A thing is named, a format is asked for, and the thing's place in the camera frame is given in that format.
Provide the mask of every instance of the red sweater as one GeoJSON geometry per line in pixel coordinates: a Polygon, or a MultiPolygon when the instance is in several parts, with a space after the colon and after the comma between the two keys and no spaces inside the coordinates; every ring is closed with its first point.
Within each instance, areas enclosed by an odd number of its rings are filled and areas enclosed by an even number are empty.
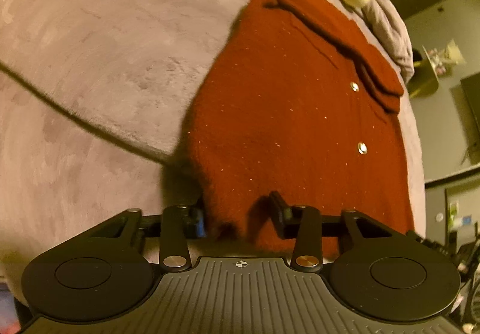
{"type": "Polygon", "coordinates": [[[191,107],[189,152],[211,230],[292,248],[259,200],[272,190],[290,205],[355,208],[413,228],[402,93],[380,52],[326,0],[250,0],[191,107]]]}

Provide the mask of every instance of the red cardigan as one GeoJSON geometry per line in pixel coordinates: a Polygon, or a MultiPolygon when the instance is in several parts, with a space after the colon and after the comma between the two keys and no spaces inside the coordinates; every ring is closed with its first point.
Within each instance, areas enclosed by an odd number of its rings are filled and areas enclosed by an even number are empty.
{"type": "Polygon", "coordinates": [[[250,0],[191,107],[189,153],[211,230],[292,248],[259,200],[272,190],[324,214],[355,208],[412,229],[402,94],[388,62],[326,0],[250,0]]]}

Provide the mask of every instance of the sweater collar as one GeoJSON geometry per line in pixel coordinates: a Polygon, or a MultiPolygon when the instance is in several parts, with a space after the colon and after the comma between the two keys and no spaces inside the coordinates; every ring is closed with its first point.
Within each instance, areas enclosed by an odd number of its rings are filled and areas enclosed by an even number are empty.
{"type": "Polygon", "coordinates": [[[403,94],[403,87],[397,74],[376,47],[367,41],[353,20],[344,16],[327,0],[277,1],[330,43],[349,50],[354,60],[365,66],[371,83],[377,88],[377,101],[388,111],[399,111],[398,98],[403,94]],[[397,99],[393,104],[392,96],[397,99]]]}

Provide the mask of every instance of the gray wall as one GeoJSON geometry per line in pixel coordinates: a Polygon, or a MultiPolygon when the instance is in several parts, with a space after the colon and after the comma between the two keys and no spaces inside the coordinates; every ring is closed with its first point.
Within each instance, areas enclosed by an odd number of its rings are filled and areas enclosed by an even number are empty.
{"type": "Polygon", "coordinates": [[[475,152],[462,164],[467,147],[479,138],[460,88],[462,77],[480,72],[480,0],[444,0],[410,17],[406,25],[414,48],[441,49],[454,38],[467,61],[456,66],[452,76],[440,79],[434,95],[411,100],[425,178],[440,178],[480,161],[480,153],[475,152]]]}

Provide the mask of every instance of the ribbed gray plate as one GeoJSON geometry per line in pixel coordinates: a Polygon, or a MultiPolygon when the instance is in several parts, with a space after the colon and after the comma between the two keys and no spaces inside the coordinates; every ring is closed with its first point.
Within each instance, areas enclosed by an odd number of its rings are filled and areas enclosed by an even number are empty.
{"type": "Polygon", "coordinates": [[[316,274],[282,259],[201,258],[195,269],[166,274],[153,295],[113,320],[71,325],[39,318],[26,334],[332,333],[460,334],[444,318],[380,323],[350,311],[316,274]],[[246,264],[237,266],[238,262],[246,264]]]}

